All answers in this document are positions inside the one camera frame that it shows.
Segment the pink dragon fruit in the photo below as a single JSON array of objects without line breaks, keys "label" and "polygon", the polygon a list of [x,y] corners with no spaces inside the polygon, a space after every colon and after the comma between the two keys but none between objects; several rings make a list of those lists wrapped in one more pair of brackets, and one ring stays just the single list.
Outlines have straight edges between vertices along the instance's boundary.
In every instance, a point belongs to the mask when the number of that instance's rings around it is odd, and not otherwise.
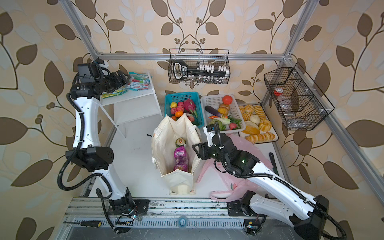
[{"label": "pink dragon fruit", "polygon": [[187,99],[186,101],[184,101],[183,107],[187,112],[192,114],[195,118],[198,117],[196,105],[191,99]]}]

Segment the yellow lemon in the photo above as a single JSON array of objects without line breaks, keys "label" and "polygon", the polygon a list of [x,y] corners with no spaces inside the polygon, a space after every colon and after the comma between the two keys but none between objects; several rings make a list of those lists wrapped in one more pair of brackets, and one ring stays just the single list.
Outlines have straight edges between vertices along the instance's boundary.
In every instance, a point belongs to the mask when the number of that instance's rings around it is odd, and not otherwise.
[{"label": "yellow lemon", "polygon": [[177,103],[175,102],[172,102],[171,105],[170,105],[170,108],[173,109],[173,108],[176,108],[178,106]]}]

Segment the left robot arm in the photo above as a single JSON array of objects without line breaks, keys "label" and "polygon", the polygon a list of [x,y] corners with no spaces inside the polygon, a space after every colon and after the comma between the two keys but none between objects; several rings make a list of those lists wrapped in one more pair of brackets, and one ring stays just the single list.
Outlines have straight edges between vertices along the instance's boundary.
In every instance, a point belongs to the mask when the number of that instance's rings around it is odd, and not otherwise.
[{"label": "left robot arm", "polygon": [[[111,72],[106,62],[101,59],[88,64],[78,64],[78,73],[66,95],[76,111],[75,139],[73,146],[66,151],[67,160],[59,171],[57,183],[61,190],[71,191],[97,177],[103,182],[108,194],[104,196],[100,189],[96,189],[96,193],[103,203],[109,203],[114,215],[135,217],[148,212],[150,201],[133,199],[130,190],[122,183],[113,166],[112,148],[101,145],[97,126],[101,96],[125,85],[127,77],[121,71]],[[68,187],[64,185],[63,176],[70,163],[86,169],[90,175],[78,184]]]}]

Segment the pink plastic grocery bag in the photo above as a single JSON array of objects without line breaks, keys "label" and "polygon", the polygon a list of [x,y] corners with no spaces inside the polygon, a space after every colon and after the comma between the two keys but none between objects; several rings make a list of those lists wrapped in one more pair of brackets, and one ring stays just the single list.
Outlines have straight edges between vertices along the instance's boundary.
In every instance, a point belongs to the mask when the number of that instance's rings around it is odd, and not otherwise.
[{"label": "pink plastic grocery bag", "polygon": [[[255,145],[238,135],[229,135],[229,137],[239,150],[253,154],[269,169],[272,169],[273,165],[271,161],[267,159],[262,151]],[[249,180],[239,179],[228,173],[224,173],[222,164],[215,162],[213,159],[205,161],[203,169],[197,179],[197,184],[198,187],[207,187],[209,198],[218,202],[239,200],[247,191],[252,191],[259,195],[267,193],[266,190]]]}]

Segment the white plastic vegetable basket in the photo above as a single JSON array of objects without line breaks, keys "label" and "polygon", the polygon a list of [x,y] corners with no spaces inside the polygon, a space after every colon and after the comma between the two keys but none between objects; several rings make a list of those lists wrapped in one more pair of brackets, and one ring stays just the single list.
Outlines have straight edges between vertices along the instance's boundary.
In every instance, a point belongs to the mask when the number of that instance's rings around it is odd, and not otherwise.
[{"label": "white plastic vegetable basket", "polygon": [[234,134],[246,129],[243,115],[235,97],[230,94],[209,95],[201,98],[205,125],[218,122],[221,131]]}]

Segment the white two-tier shelf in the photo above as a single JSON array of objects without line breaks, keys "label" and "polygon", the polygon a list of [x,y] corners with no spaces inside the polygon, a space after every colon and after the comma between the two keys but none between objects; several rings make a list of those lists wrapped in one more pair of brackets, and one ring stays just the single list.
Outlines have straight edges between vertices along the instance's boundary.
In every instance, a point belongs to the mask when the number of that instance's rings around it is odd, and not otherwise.
[{"label": "white two-tier shelf", "polygon": [[101,99],[99,103],[100,109],[106,114],[118,133],[123,137],[126,137],[127,134],[120,129],[120,125],[122,125],[124,129],[125,123],[162,114],[152,76],[149,71],[147,71],[145,75],[147,75],[150,80],[147,90],[129,90],[125,94],[117,97]]}]

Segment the green snack bag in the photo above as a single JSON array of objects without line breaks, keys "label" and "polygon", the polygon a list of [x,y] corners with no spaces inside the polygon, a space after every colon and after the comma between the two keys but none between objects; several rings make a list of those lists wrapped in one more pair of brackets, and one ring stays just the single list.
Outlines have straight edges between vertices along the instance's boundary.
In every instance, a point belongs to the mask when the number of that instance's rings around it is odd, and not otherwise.
[{"label": "green snack bag", "polygon": [[127,91],[128,90],[126,88],[120,88],[120,89],[115,90],[112,93],[104,93],[104,94],[102,94],[101,98],[102,99],[107,99],[107,98],[121,96],[121,95],[125,94]]}]

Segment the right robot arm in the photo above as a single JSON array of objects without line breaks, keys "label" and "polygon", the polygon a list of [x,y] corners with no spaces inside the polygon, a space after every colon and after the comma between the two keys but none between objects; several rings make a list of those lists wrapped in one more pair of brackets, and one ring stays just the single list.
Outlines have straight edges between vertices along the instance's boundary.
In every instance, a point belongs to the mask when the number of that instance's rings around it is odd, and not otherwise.
[{"label": "right robot arm", "polygon": [[346,240],[346,231],[328,213],[329,200],[322,195],[307,194],[286,182],[253,154],[239,150],[232,139],[220,131],[218,123],[204,127],[207,141],[193,145],[201,160],[213,159],[222,167],[219,171],[237,179],[249,180],[271,193],[267,199],[247,191],[240,201],[240,211],[246,216],[261,214],[279,220],[304,240]]}]

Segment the purple eggplant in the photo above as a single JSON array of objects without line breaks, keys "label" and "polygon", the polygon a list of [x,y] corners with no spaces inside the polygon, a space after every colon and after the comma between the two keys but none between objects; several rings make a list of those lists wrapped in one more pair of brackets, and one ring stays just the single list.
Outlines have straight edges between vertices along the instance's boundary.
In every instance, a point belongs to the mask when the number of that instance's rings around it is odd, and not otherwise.
[{"label": "purple eggplant", "polygon": [[219,117],[219,118],[222,117],[222,114],[221,114],[218,110],[214,109],[214,108],[211,107],[211,106],[205,106],[205,110],[206,110],[208,113],[212,114],[213,116],[216,116],[216,117]]}]

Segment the orange fruit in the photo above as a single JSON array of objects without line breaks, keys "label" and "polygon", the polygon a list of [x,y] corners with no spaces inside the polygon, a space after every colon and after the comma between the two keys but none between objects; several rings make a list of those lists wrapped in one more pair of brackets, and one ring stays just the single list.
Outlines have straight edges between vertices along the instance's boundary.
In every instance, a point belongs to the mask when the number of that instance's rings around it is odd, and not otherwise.
[{"label": "orange fruit", "polygon": [[184,111],[176,111],[175,112],[175,117],[180,118],[184,114]]}]

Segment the red tomato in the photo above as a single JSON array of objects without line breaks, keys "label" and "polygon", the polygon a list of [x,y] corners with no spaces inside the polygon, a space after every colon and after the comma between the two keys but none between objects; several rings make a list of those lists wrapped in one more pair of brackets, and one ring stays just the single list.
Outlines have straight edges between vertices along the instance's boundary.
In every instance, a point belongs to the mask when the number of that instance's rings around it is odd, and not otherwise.
[{"label": "red tomato", "polygon": [[231,105],[232,102],[233,102],[233,98],[229,95],[225,95],[223,98],[222,98],[222,102],[224,105]]}]

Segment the purple snack bag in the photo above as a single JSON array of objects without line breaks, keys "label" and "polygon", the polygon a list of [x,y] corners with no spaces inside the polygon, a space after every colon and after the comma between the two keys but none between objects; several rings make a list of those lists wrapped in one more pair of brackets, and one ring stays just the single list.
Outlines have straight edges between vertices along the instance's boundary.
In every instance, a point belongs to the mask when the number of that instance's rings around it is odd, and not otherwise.
[{"label": "purple snack bag", "polygon": [[174,151],[174,171],[188,171],[189,159],[185,147],[176,148]]}]

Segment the cream canvas tote bag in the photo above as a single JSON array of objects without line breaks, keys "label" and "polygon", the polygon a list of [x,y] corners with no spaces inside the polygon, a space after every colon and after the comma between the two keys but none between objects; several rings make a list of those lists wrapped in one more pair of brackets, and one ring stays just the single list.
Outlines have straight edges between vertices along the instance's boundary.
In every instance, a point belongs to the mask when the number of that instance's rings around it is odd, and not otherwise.
[{"label": "cream canvas tote bag", "polygon": [[194,195],[195,172],[201,159],[193,146],[201,143],[199,129],[183,114],[177,120],[165,116],[152,136],[153,163],[171,195]]}]

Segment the teal plastic fruit basket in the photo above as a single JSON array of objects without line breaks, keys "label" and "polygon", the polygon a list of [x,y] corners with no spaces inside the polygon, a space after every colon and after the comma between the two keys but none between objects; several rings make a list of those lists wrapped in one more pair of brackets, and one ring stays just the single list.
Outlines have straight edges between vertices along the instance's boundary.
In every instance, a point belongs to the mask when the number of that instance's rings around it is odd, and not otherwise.
[{"label": "teal plastic fruit basket", "polygon": [[165,97],[164,116],[174,120],[185,114],[198,128],[204,126],[203,111],[200,96],[197,92],[184,92],[168,94]]}]

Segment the green label can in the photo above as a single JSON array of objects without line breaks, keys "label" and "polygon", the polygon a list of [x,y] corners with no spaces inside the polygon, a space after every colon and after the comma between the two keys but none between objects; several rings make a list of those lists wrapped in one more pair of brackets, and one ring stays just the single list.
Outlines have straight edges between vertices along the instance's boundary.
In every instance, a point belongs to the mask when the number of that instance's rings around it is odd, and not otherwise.
[{"label": "green label can", "polygon": [[185,147],[186,146],[186,140],[183,139],[183,138],[178,138],[175,142],[176,144],[176,147],[179,148],[179,147]]}]

